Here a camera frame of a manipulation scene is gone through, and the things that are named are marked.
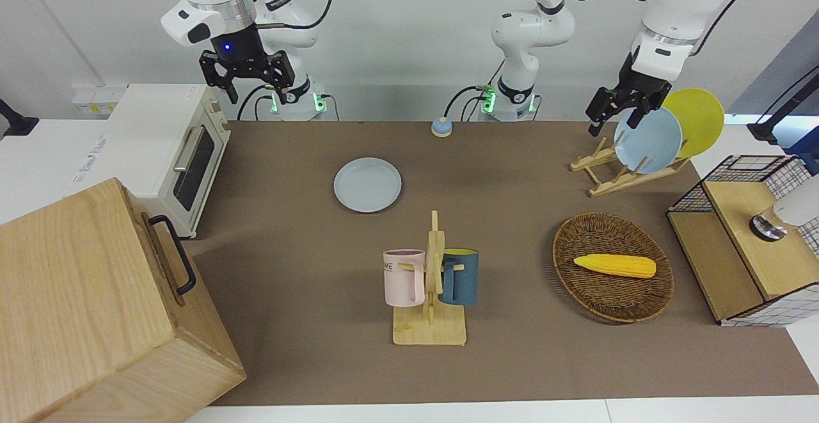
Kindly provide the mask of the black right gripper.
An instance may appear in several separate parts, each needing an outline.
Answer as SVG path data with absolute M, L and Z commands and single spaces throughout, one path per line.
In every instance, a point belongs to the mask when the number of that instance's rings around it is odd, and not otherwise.
M 281 104 L 295 84 L 296 71 L 287 52 L 266 52 L 254 24 L 233 33 L 214 38 L 214 52 L 202 51 L 199 64 L 205 84 L 227 93 L 229 102 L 236 104 L 238 94 L 234 78 L 266 80 L 266 86 L 275 91 Z M 217 70 L 220 65 L 225 73 Z

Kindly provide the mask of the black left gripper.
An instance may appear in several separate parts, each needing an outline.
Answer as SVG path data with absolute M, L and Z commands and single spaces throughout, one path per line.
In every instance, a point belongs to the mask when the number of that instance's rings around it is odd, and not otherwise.
M 586 108 L 586 116 L 591 121 L 588 132 L 592 137 L 600 134 L 603 124 L 617 116 L 620 108 L 635 106 L 626 123 L 629 128 L 636 129 L 650 111 L 662 106 L 664 97 L 670 90 L 670 82 L 633 70 L 639 54 L 630 52 L 627 55 L 613 90 L 600 87 L 592 97 Z

